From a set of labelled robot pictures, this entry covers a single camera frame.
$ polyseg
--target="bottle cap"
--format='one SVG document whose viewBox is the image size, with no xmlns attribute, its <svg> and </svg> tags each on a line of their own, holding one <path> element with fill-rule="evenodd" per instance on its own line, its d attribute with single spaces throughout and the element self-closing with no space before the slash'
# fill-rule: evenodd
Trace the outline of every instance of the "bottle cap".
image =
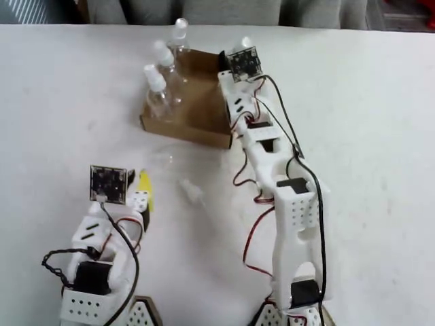
<svg viewBox="0 0 435 326">
<path fill-rule="evenodd" d="M 153 92 L 162 92 L 166 88 L 166 81 L 158 72 L 156 66 L 146 65 L 144 66 L 143 71 L 145 72 L 148 84 Z"/>
<path fill-rule="evenodd" d="M 178 18 L 173 28 L 172 37 L 174 39 L 184 39 L 186 37 L 188 26 L 189 23 L 186 19 Z"/>
<path fill-rule="evenodd" d="M 156 56 L 156 60 L 162 66 L 171 66 L 174 63 L 174 55 L 164 41 L 158 40 L 154 42 L 154 55 Z"/>
<path fill-rule="evenodd" d="M 244 38 L 242 38 L 241 41 L 238 41 L 235 45 L 235 47 L 232 49 L 233 52 L 238 52 L 238 51 L 242 51 L 242 50 L 246 50 L 249 48 L 252 48 L 252 40 L 248 37 L 245 36 Z"/>
</svg>

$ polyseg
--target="white table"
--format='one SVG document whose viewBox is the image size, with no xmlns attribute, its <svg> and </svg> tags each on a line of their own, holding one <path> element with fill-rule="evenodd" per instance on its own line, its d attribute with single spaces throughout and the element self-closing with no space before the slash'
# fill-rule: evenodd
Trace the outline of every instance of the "white table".
<svg viewBox="0 0 435 326">
<path fill-rule="evenodd" d="M 326 305 L 336 323 L 433 325 L 435 36 L 249 26 L 189 34 L 210 52 L 252 36 L 281 88 L 305 155 L 332 190 L 328 261 L 338 269 Z M 141 68 L 150 42 L 168 36 L 164 27 L 0 26 L 2 325 L 56 324 L 60 281 L 40 263 L 69 247 L 89 205 L 90 164 L 152 174 L 138 293 L 154 298 L 165 325 L 246 325 L 268 294 L 267 278 L 241 264 L 265 208 L 251 201 L 254 189 L 231 186 L 239 146 L 218 151 L 140 129 Z M 209 216 L 181 193 L 183 178 L 203 188 Z M 274 239 L 270 216 L 249 260 L 270 269 Z"/>
</svg>

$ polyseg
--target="cardboard box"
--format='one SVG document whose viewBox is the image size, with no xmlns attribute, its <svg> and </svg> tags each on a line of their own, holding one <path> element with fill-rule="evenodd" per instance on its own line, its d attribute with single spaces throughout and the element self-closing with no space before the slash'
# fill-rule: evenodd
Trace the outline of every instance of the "cardboard box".
<svg viewBox="0 0 435 326">
<path fill-rule="evenodd" d="M 180 63 L 188 78 L 183 104 L 171 120 L 153 118 L 145 102 L 141 121 L 145 131 L 219 148 L 230 148 L 232 134 L 226 103 L 218 82 L 218 55 L 191 50 Z"/>
</svg>

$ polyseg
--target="clear plastic bottle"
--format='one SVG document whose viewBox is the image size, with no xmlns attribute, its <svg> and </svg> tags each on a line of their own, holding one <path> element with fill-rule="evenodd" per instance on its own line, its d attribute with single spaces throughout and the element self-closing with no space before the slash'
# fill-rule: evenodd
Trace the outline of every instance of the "clear plastic bottle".
<svg viewBox="0 0 435 326">
<path fill-rule="evenodd" d="M 187 75 L 188 67 L 183 63 L 183 57 L 190 52 L 190 46 L 186 39 L 189 23 L 184 18 L 178 18 L 172 30 L 172 39 L 168 42 L 168 47 L 174 55 L 175 61 L 178 62 L 179 68 L 183 75 Z"/>
<path fill-rule="evenodd" d="M 174 56 L 164 41 L 156 41 L 154 43 L 154 53 L 158 62 L 158 71 L 164 77 L 167 88 L 172 94 L 173 104 L 181 104 L 183 84 L 186 83 L 187 80 L 179 74 L 175 66 Z"/>
<path fill-rule="evenodd" d="M 166 81 L 154 65 L 146 65 L 143 71 L 150 87 L 147 103 L 152 115 L 158 119 L 168 118 L 172 114 L 172 99 L 171 93 L 167 90 Z"/>
</svg>

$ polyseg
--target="black circuit board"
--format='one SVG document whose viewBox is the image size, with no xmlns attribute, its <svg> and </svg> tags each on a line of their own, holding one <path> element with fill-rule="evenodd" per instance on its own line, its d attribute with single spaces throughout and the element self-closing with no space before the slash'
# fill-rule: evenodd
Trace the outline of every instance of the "black circuit board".
<svg viewBox="0 0 435 326">
<path fill-rule="evenodd" d="M 89 198 L 97 201 L 97 195 L 107 196 L 106 202 L 125 204 L 127 194 L 127 170 L 125 168 L 108 168 L 90 166 Z"/>
<path fill-rule="evenodd" d="M 226 56 L 234 82 L 241 82 L 263 74 L 256 47 Z"/>
</svg>

